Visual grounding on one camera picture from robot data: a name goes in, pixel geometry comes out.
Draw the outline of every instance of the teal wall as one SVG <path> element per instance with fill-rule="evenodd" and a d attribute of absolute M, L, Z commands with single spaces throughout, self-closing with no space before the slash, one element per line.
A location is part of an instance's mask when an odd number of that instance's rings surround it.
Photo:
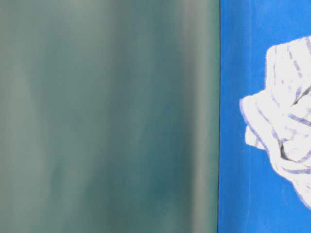
<path fill-rule="evenodd" d="M 218 4 L 0 0 L 0 232 L 216 232 Z"/>

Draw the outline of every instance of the teal surface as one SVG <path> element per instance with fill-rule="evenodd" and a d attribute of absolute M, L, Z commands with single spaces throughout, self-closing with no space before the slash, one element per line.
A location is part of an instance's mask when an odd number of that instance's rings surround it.
<path fill-rule="evenodd" d="M 218 2 L 189 2 L 0 0 L 0 232 L 216 232 Z"/>

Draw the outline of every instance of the dish towel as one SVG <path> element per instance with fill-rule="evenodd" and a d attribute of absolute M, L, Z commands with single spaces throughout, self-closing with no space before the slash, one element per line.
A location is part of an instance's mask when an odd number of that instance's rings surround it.
<path fill-rule="evenodd" d="M 265 89 L 240 100 L 248 145 L 264 149 L 311 209 L 311 37 L 272 46 Z"/>

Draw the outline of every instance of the white cloth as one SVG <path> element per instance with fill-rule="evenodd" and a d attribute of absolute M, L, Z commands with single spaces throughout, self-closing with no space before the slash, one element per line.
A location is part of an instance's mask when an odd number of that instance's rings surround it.
<path fill-rule="evenodd" d="M 240 100 L 246 143 L 265 149 L 311 209 L 311 37 L 272 46 L 265 89 Z"/>

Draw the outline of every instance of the fabric fold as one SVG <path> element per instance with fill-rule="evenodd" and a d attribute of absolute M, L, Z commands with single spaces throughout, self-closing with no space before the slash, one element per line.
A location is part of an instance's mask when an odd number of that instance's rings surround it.
<path fill-rule="evenodd" d="M 266 54 L 265 89 L 240 100 L 248 145 L 267 151 L 311 209 L 311 42 L 303 37 Z"/>

